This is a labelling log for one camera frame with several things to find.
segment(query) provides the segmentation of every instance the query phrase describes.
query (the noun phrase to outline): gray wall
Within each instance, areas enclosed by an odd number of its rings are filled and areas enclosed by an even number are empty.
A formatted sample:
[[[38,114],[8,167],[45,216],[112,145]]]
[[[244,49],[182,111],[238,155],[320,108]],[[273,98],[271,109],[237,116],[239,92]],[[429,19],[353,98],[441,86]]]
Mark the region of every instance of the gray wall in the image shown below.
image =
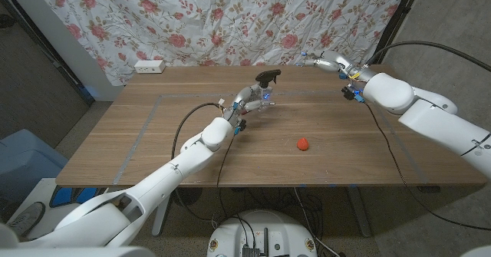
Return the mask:
[[[95,100],[114,100],[123,90],[107,80],[97,62],[43,0],[17,0]]]
[[[432,41],[491,64],[490,0],[416,0],[395,42]],[[411,85],[451,99],[459,115],[491,130],[491,72],[427,46],[390,49],[384,63]]]

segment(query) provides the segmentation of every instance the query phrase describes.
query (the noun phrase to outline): pink flower pattern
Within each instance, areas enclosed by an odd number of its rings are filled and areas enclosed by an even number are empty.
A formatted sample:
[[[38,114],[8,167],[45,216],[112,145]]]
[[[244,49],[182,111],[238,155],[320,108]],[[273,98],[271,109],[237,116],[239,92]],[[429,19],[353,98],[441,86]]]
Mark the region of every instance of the pink flower pattern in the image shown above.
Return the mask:
[[[95,8],[96,2],[95,0],[83,0],[84,4],[87,8]]]
[[[113,85],[138,60],[294,64],[300,51],[371,56],[400,0],[45,0]]]
[[[64,1],[65,0],[54,0],[54,4],[59,7],[59,8],[63,8],[64,6]]]
[[[297,45],[297,42],[298,42],[298,37],[296,35],[288,34],[282,39],[282,46],[285,49],[291,49]]]
[[[68,30],[70,31],[71,35],[73,35],[76,39],[82,38],[82,35],[80,34],[80,28],[76,26],[75,24],[70,24],[67,26]]]
[[[139,58],[142,61],[146,61],[148,59],[147,54],[143,53],[142,51],[137,52],[137,58]]]
[[[184,47],[186,45],[186,39],[183,37],[183,35],[176,35],[176,34],[171,34],[169,37],[169,42],[174,46],[174,47]]]

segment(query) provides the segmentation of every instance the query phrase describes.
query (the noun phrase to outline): power strip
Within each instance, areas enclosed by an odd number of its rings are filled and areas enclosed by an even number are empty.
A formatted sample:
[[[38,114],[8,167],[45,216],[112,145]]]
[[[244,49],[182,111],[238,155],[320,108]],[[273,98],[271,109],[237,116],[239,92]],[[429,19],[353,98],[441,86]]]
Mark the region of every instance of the power strip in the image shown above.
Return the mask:
[[[137,73],[162,73],[165,67],[163,61],[138,61],[135,64]]]

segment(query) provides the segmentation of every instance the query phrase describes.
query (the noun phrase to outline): red toy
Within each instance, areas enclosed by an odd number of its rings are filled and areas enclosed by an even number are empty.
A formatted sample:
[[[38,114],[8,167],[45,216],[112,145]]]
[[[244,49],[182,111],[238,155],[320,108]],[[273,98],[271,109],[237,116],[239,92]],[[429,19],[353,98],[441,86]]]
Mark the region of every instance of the red toy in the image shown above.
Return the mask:
[[[303,138],[300,138],[300,140],[297,142],[297,147],[300,150],[307,150],[308,149],[308,141],[307,141],[307,139],[305,139],[304,137]]]

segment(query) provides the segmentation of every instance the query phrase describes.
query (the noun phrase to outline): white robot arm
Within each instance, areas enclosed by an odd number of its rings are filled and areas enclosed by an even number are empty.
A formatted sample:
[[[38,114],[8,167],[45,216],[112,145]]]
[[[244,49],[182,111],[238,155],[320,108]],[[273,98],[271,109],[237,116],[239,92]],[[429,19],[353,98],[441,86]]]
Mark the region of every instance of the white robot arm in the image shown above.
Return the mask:
[[[339,71],[351,83],[341,91],[348,100],[359,94],[379,104],[399,122],[445,146],[491,178],[491,134],[456,115],[457,107],[442,95],[412,87],[385,73],[376,73],[335,51],[302,53],[308,59],[299,66],[315,66],[325,71]]]
[[[206,166],[228,136],[246,127],[242,114],[274,104],[269,101],[272,92],[269,82],[276,82],[276,76],[280,74],[280,70],[259,74],[256,78],[259,84],[242,89],[232,105],[222,110],[222,117],[215,118],[203,132],[186,141],[177,157],[137,185],[88,200],[64,217],[53,232],[30,242],[22,242],[18,247],[39,249],[128,245],[152,211],[185,178]]]

